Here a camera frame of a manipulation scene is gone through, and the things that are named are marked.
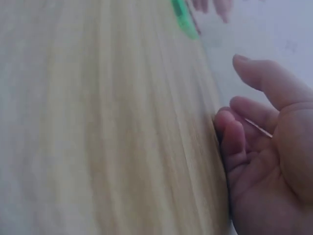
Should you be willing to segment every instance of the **hand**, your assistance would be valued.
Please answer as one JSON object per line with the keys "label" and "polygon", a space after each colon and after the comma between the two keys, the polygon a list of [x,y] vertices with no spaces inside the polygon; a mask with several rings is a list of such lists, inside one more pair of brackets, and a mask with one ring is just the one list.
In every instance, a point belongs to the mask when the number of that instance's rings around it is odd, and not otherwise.
{"label": "hand", "polygon": [[[209,10],[209,0],[192,0],[194,8],[203,13]],[[213,0],[216,13],[222,18],[224,23],[228,22],[229,12],[233,6],[233,0]]]}
{"label": "hand", "polygon": [[237,233],[313,234],[313,91],[275,62],[233,65],[275,107],[235,97],[214,120]]}

